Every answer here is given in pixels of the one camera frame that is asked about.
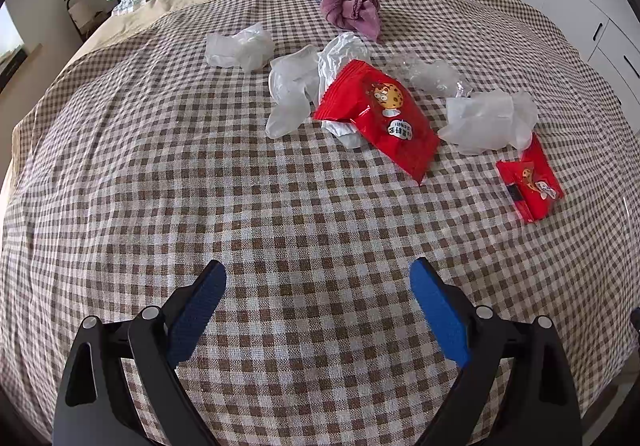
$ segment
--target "red cookie wrapper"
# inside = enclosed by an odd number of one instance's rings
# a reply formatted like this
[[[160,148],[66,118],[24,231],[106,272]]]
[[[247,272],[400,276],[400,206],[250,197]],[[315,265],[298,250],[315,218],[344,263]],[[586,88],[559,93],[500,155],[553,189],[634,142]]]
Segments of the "red cookie wrapper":
[[[536,134],[520,161],[498,161],[495,166],[526,223],[545,218],[554,203],[564,197]]]
[[[314,119],[351,121],[418,184],[440,141],[402,84],[360,60],[352,60],[338,74]]]

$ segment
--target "drawer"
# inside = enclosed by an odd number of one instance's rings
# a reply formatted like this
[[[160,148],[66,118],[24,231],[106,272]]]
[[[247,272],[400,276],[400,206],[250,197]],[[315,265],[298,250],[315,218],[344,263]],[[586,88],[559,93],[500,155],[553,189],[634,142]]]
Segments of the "drawer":
[[[638,103],[620,73],[597,47],[589,59],[589,65],[611,85],[622,107],[622,113],[634,133],[640,130],[640,103]]]
[[[615,23],[609,22],[598,48],[624,78],[636,98],[640,98],[640,52]]]
[[[542,12],[578,49],[584,61],[589,60],[609,21],[589,0],[545,0]]]

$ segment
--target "white wall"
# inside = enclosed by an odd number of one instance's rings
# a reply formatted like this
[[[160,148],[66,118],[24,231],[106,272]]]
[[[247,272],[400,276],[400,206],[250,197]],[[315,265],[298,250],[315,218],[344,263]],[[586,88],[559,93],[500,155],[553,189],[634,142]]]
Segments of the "white wall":
[[[22,38],[11,20],[5,4],[0,7],[0,55],[22,45]]]
[[[5,4],[25,47],[33,50],[41,44],[42,48],[0,93],[0,178],[9,163],[13,127],[81,45],[63,0],[6,0]]]

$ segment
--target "crumpled plastic bag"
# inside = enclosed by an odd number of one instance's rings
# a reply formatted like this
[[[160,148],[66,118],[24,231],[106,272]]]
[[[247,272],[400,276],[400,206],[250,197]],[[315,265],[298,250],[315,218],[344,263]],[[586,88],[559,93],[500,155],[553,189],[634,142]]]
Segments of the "crumpled plastic bag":
[[[264,129],[267,137],[286,136],[309,117],[309,101],[316,102],[319,84],[318,48],[313,45],[271,61],[269,92],[276,105]]]
[[[531,94],[521,90],[510,96],[495,89],[470,98],[447,98],[448,124],[438,136],[465,155],[500,150],[508,144],[522,152],[531,144],[537,122],[538,108]]]
[[[271,33],[264,29],[262,22],[258,22],[233,36],[207,34],[204,59],[214,67],[240,65],[244,72],[252,72],[273,58],[274,48]]]
[[[438,98],[466,97],[473,90],[460,73],[446,61],[425,63],[414,53],[396,54],[385,70],[416,89]]]
[[[340,71],[351,60],[362,60],[371,63],[369,51],[364,42],[353,32],[343,32],[332,39],[318,54],[318,74],[320,86],[318,90],[318,102],[322,102],[324,93],[329,88]],[[352,122],[323,121],[322,128],[334,134],[347,148],[359,148],[363,139],[358,129]]]

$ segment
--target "purple cloth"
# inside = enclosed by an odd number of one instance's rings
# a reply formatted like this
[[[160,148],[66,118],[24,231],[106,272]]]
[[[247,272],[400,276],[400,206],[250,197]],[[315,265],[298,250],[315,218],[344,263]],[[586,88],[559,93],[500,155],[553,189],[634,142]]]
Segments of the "purple cloth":
[[[380,19],[378,0],[322,0],[320,11],[329,23],[341,29],[357,31],[378,41]]]

